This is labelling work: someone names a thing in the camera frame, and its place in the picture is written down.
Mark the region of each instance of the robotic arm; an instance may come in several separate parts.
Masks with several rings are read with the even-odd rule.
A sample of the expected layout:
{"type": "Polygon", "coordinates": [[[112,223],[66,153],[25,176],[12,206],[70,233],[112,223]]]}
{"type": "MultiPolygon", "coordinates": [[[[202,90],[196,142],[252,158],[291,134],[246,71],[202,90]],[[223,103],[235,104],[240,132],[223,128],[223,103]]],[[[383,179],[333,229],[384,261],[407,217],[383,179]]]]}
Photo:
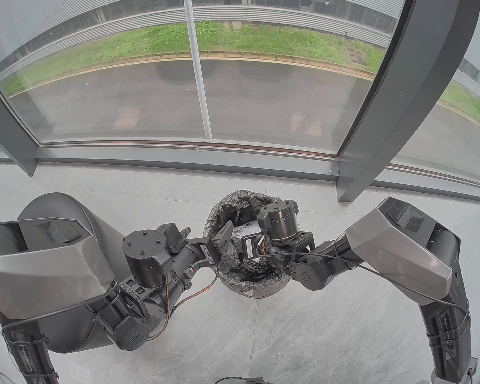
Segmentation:
{"type": "Polygon", "coordinates": [[[298,211],[292,200],[268,204],[258,215],[260,233],[241,239],[232,238],[231,222],[213,239],[188,239],[190,229],[175,224],[123,237],[69,196],[41,196],[19,220],[0,223],[0,324],[9,351],[28,384],[57,384],[48,349],[138,349],[165,329],[196,271],[217,265],[233,240],[243,257],[265,257],[310,290],[356,267],[370,270],[367,262],[419,304],[432,383],[469,383],[477,359],[470,356],[460,239],[388,198],[316,247],[312,233],[300,230],[298,211]],[[162,331],[149,336],[161,321],[162,331]]]}

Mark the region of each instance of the gray marble floor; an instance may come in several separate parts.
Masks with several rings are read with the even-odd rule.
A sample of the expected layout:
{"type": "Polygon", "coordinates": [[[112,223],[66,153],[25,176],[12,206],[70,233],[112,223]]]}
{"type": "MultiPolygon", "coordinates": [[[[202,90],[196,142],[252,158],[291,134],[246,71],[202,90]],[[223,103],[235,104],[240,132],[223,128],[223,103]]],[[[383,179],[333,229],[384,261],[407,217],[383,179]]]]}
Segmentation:
{"type": "MultiPolygon", "coordinates": [[[[472,312],[472,354],[480,355],[478,222],[480,204],[432,195],[368,189],[336,201],[335,185],[156,168],[40,164],[32,178],[0,163],[0,220],[16,219],[47,192],[72,195],[124,233],[175,221],[200,236],[211,207],[239,188],[294,199],[299,222],[316,242],[334,239],[382,199],[407,200],[462,239],[461,265],[472,312]]],[[[208,284],[201,270],[193,290],[208,284]]],[[[420,312],[390,283],[355,270],[310,292],[290,282],[262,300],[220,282],[177,312],[164,335],[140,350],[113,346],[51,353],[62,384],[213,384],[224,376],[263,376],[275,384],[416,384],[433,369],[420,312]]],[[[0,371],[23,378],[0,347],[0,371]]]]}

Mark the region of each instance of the asphalt road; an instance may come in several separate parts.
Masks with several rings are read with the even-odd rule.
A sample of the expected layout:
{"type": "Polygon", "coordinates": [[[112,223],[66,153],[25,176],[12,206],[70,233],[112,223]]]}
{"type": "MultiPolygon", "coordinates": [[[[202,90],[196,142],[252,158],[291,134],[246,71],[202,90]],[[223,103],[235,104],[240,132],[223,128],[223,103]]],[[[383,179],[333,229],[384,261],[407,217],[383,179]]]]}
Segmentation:
{"type": "MultiPolygon", "coordinates": [[[[214,139],[335,153],[371,82],[281,63],[202,60],[214,139]]],[[[11,99],[40,140],[204,138],[190,60],[77,75],[11,99]]],[[[396,157],[480,180],[480,127],[435,106],[396,157]]]]}

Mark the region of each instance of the green lawn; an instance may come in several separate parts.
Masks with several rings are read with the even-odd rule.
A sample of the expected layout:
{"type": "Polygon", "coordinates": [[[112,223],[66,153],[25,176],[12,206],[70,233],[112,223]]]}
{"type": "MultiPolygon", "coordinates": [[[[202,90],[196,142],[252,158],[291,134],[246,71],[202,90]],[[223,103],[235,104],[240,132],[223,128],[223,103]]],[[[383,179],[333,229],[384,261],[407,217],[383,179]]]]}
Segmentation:
{"type": "Polygon", "coordinates": [[[450,83],[441,99],[480,121],[480,100],[461,86],[450,83]]]}
{"type": "MultiPolygon", "coordinates": [[[[197,40],[204,51],[244,51],[301,56],[339,64],[348,64],[341,37],[307,29],[278,28],[271,25],[242,25],[234,30],[229,24],[196,22],[197,40]]],[[[365,52],[368,71],[375,72],[383,51],[360,42],[350,42],[365,52]]],[[[167,52],[190,51],[186,24],[157,25],[122,32],[92,43],[81,44],[56,53],[19,71],[2,84],[12,94],[31,84],[115,59],[167,52]]]]}

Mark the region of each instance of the black trash bag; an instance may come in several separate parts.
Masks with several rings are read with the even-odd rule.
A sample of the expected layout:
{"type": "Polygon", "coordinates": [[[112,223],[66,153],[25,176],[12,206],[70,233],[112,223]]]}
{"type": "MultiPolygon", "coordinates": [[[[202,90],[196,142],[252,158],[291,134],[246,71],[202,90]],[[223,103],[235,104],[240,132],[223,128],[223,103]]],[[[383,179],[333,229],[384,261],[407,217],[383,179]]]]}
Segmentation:
{"type": "MultiPolygon", "coordinates": [[[[260,209],[274,200],[275,197],[247,190],[230,193],[212,208],[205,224],[204,236],[212,238],[229,220],[234,226],[255,220],[260,209]]],[[[291,279],[280,269],[271,266],[265,258],[254,261],[239,257],[231,242],[221,258],[218,275],[220,280],[243,296],[254,299],[271,296],[291,279]]]]}

